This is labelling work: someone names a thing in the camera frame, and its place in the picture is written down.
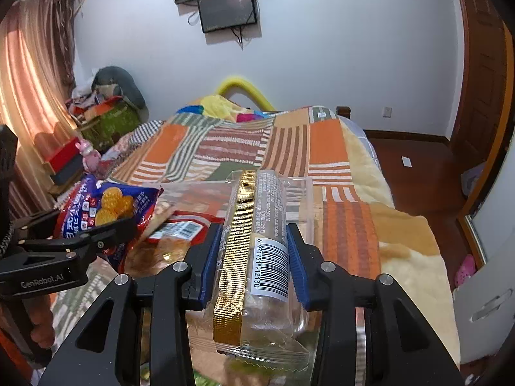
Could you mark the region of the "person left hand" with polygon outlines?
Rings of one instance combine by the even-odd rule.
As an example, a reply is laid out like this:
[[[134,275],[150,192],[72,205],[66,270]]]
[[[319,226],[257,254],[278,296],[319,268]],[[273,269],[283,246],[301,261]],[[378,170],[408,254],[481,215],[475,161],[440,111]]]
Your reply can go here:
[[[50,296],[41,295],[29,299],[26,309],[33,325],[32,340],[42,349],[50,349],[55,341]]]

